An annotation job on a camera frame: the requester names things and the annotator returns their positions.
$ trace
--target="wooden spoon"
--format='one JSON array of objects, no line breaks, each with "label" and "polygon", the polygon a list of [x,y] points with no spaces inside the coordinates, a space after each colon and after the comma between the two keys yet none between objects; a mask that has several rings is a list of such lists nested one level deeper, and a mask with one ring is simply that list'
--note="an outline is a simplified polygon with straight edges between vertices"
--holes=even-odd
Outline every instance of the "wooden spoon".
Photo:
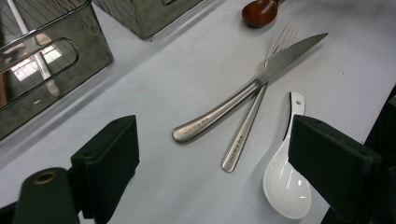
[{"label": "wooden spoon", "polygon": [[249,25],[263,27],[274,20],[279,0],[256,0],[242,10],[242,19]]}]

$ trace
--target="white table surface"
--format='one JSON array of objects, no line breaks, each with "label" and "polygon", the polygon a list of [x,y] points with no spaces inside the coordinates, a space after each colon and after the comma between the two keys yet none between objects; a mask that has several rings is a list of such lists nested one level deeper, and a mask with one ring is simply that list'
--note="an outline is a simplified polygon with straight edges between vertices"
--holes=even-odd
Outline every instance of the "white table surface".
[{"label": "white table surface", "polygon": [[[68,169],[111,120],[136,115],[141,162],[110,223],[319,223],[328,205],[314,190],[301,220],[282,217],[262,192],[287,128],[288,93],[305,96],[307,116],[364,142],[396,83],[396,2],[287,0],[261,29],[241,21],[248,2],[205,0],[145,41],[94,7],[114,63],[0,142],[0,206],[18,200],[36,171]],[[225,173],[220,162],[248,103],[178,145],[172,130],[253,78],[287,23],[300,39],[329,35],[269,85],[236,170]]]}]

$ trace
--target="fork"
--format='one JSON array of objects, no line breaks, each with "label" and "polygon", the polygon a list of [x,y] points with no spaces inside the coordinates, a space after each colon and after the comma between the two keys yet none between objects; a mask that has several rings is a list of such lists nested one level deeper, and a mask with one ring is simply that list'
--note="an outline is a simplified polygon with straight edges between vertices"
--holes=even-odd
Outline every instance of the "fork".
[{"label": "fork", "polygon": [[[270,51],[266,55],[266,59],[271,55],[274,55],[283,49],[288,48],[291,44],[295,42],[298,30],[293,26],[286,25],[277,38],[275,44],[271,47]],[[233,141],[231,142],[224,159],[221,163],[221,167],[226,172],[232,172],[238,163],[239,157],[241,156],[242,150],[248,139],[248,134],[250,132],[253,121],[256,118],[257,111],[259,110],[262,97],[265,94],[265,90],[268,83],[263,85],[255,92],[253,103],[251,104],[248,112],[245,115],[238,131],[236,132]]]}]

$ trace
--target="fork handle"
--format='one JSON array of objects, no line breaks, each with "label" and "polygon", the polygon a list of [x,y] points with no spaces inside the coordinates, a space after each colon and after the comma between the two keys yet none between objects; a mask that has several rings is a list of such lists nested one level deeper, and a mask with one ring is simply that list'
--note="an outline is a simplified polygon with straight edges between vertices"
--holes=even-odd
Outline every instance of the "fork handle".
[{"label": "fork handle", "polygon": [[211,127],[216,121],[225,116],[242,101],[249,97],[261,84],[254,79],[248,83],[241,91],[238,91],[231,98],[224,101],[201,117],[176,127],[173,132],[173,138],[179,143],[187,143],[200,133]]},{"label": "fork handle", "polygon": [[258,93],[256,94],[253,103],[251,104],[244,120],[239,126],[238,132],[236,132],[233,141],[224,156],[221,168],[226,172],[232,172],[239,161],[239,157],[241,156],[245,143],[248,140],[248,134],[250,133],[251,126],[256,118],[257,111],[259,111],[260,102],[262,101],[266,88],[267,84],[257,91]]}]

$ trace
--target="knife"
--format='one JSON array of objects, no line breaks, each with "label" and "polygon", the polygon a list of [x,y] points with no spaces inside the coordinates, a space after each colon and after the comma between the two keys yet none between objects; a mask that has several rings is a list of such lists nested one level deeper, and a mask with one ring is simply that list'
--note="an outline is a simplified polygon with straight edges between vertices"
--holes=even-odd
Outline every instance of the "knife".
[{"label": "knife", "polygon": [[310,36],[269,57],[267,61],[265,61],[264,70],[241,91],[238,91],[231,98],[227,99],[222,104],[216,106],[199,118],[176,127],[172,132],[173,138],[178,143],[187,143],[194,139],[248,98],[255,90],[276,77],[284,68],[314,47],[326,36],[327,33]]}]

